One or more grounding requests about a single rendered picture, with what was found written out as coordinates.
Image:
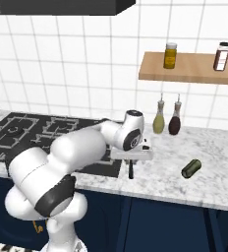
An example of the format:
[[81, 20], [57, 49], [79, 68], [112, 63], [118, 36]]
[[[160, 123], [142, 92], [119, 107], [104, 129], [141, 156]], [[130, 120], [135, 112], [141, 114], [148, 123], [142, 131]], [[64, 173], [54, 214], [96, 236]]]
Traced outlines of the dark range hood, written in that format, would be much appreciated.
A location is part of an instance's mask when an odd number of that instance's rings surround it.
[[116, 16], [136, 0], [0, 0], [0, 15]]

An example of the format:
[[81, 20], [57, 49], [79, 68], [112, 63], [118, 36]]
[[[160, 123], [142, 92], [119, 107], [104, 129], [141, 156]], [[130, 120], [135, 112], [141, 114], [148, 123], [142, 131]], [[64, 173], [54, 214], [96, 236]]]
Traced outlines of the black gas hob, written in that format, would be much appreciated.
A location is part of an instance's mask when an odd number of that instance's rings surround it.
[[11, 112], [0, 120], [0, 164], [19, 142], [39, 146], [49, 153], [55, 138], [95, 123], [98, 120]]

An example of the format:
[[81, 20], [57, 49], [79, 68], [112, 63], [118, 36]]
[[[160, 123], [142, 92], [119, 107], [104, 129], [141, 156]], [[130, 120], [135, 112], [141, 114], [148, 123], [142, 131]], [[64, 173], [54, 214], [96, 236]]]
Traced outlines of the dark vinegar bottle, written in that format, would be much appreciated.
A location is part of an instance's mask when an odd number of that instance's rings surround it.
[[177, 135], [181, 128], [181, 120], [180, 120], [180, 109], [182, 102], [177, 100], [174, 106], [174, 113], [168, 125], [168, 131], [170, 135]]

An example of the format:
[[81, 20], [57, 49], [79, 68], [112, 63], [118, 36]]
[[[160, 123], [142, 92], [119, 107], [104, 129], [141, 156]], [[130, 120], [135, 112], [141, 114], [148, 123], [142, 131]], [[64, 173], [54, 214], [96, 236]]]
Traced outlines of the wooden wall shelf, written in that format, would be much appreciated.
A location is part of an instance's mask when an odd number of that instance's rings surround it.
[[163, 52], [146, 52], [140, 80], [228, 85], [228, 60], [224, 71], [214, 71], [213, 54], [178, 53], [174, 69], [164, 69]]

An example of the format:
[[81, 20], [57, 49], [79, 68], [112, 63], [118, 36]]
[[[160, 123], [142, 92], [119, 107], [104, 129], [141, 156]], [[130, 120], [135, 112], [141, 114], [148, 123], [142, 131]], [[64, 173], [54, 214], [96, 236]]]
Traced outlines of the olive oil bottle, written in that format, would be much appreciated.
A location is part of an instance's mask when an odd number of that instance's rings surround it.
[[161, 97], [160, 100], [157, 103], [157, 113], [156, 116], [153, 120], [153, 132], [155, 134], [161, 134], [164, 126], [165, 126], [165, 121], [164, 121], [164, 116], [163, 116], [163, 108], [164, 108], [164, 100]]

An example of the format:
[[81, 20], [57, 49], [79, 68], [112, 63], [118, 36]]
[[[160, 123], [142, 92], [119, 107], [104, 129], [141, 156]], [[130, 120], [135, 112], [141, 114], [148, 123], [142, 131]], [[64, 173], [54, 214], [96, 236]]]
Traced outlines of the yellow spice jar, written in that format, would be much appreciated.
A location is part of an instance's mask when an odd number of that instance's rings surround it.
[[177, 55], [177, 44], [174, 42], [168, 42], [164, 52], [164, 64], [165, 69], [174, 69]]

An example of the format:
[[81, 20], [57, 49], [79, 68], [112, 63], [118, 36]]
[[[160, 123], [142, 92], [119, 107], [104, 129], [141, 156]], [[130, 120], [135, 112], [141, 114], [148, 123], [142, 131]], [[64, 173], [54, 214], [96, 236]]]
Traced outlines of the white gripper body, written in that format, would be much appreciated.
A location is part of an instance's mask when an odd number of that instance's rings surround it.
[[139, 145], [129, 151], [121, 151], [119, 149], [112, 148], [110, 156], [112, 159], [152, 160], [153, 151], [147, 145]]

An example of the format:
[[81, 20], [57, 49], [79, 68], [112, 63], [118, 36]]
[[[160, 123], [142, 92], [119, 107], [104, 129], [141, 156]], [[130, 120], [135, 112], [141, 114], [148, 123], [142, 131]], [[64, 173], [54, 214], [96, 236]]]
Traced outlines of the navy cabinet door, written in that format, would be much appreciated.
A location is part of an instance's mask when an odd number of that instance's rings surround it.
[[134, 198], [125, 252], [216, 252], [208, 212]]

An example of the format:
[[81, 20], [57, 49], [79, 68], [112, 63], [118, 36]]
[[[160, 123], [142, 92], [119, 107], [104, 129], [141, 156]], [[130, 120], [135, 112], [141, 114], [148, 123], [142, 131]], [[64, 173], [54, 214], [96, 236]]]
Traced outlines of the dark green can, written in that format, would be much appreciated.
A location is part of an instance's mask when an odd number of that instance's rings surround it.
[[201, 168], [201, 162], [198, 159], [191, 160], [181, 171], [184, 178], [191, 178]]

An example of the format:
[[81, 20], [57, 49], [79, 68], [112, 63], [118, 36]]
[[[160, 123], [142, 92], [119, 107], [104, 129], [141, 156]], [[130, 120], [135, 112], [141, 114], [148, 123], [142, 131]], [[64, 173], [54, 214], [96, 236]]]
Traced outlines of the red-brown spice jar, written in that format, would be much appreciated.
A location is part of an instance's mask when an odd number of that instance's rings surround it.
[[219, 46], [215, 54], [213, 70], [224, 71], [227, 59], [228, 59], [228, 42], [222, 41], [219, 43]]

